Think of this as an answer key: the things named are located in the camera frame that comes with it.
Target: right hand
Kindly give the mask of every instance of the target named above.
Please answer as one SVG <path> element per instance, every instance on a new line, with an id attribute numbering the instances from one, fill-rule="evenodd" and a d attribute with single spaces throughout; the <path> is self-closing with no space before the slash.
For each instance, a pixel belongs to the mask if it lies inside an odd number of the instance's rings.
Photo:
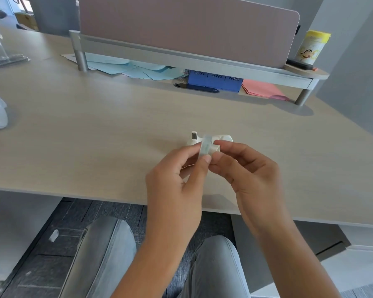
<path id="1" fill-rule="evenodd" d="M 224 177 L 236 193 L 243 220 L 253 235 L 293 223 L 283 201 L 278 165 L 241 143 L 216 140 L 221 152 L 212 155 L 209 169 Z"/>

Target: yellow lid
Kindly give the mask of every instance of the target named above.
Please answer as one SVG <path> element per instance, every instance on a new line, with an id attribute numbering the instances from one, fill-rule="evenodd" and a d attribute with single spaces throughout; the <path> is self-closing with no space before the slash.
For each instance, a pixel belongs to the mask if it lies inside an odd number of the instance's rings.
<path id="1" fill-rule="evenodd" d="M 306 36 L 313 36 L 315 38 L 322 39 L 322 43 L 327 43 L 329 40 L 331 33 L 316 31 L 316 30 L 308 30 Z"/>

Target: leg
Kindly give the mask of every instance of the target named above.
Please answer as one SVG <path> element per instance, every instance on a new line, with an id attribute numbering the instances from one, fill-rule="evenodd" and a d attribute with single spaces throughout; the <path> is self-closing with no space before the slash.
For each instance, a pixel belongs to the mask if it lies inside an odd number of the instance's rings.
<path id="1" fill-rule="evenodd" d="M 312 90 L 315 88 L 315 86 L 318 84 L 318 79 L 313 79 L 311 83 L 309 84 L 307 89 L 303 89 L 298 96 L 297 100 L 294 102 L 295 105 L 302 106 L 304 105 L 305 101 L 309 98 L 309 95 L 311 94 Z"/>
<path id="2" fill-rule="evenodd" d="M 196 250 L 179 298 L 250 298 L 239 255 L 223 236 L 206 239 Z"/>
<path id="3" fill-rule="evenodd" d="M 59 298 L 109 298 L 137 251 L 129 225 L 103 217 L 83 232 Z"/>
<path id="4" fill-rule="evenodd" d="M 76 61 L 78 63 L 79 71 L 87 72 L 88 64 L 86 54 L 81 48 L 80 31 L 69 30 L 70 40 L 72 42 L 73 51 L 75 52 Z"/>

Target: wooden desk surface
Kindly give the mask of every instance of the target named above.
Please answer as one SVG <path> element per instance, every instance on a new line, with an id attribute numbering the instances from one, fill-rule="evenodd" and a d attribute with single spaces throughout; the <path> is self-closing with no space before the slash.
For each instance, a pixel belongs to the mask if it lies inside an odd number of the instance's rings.
<path id="1" fill-rule="evenodd" d="M 373 136 L 316 97 L 297 107 L 82 73 L 60 56 L 69 39 L 1 31 L 32 60 L 0 69 L 0 190 L 145 204 L 146 172 L 196 130 L 277 161 L 295 218 L 373 225 Z M 225 180 L 209 173 L 204 192 L 204 209 L 238 213 Z"/>

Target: hand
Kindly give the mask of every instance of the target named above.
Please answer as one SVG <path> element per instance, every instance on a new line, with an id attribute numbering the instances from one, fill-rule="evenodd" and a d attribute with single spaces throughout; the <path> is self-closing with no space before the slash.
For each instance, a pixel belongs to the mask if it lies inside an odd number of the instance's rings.
<path id="1" fill-rule="evenodd" d="M 236 193 L 243 220 L 253 235 L 292 221 L 283 201 L 278 165 L 241 143 L 216 140 L 210 171 L 224 177 Z"/>
<path id="2" fill-rule="evenodd" d="M 146 175 L 145 240 L 181 257 L 202 218 L 203 184 L 211 156 L 197 160 L 199 150 L 200 144 L 175 149 Z M 185 183 L 183 179 L 189 174 Z"/>

